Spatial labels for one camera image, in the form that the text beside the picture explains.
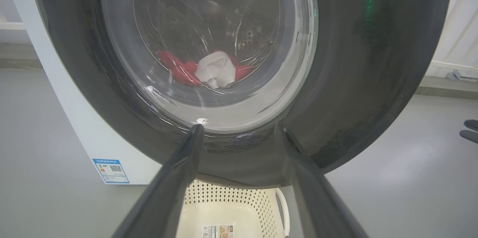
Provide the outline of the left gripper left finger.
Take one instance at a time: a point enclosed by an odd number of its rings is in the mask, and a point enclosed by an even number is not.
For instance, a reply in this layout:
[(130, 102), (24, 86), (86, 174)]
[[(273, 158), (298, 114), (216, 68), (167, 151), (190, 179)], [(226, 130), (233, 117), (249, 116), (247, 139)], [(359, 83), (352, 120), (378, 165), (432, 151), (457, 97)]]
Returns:
[(114, 238), (174, 238), (186, 189), (198, 174), (204, 127), (194, 125), (114, 232)]

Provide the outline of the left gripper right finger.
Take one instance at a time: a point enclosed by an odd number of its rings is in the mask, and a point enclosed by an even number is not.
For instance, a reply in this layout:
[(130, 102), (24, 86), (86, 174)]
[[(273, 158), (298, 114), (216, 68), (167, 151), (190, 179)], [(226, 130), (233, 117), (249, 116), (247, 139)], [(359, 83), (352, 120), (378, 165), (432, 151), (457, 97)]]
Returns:
[(300, 151), (282, 125), (278, 126), (282, 175), (292, 185), (306, 238), (367, 238), (368, 235), (331, 186), (322, 170)]

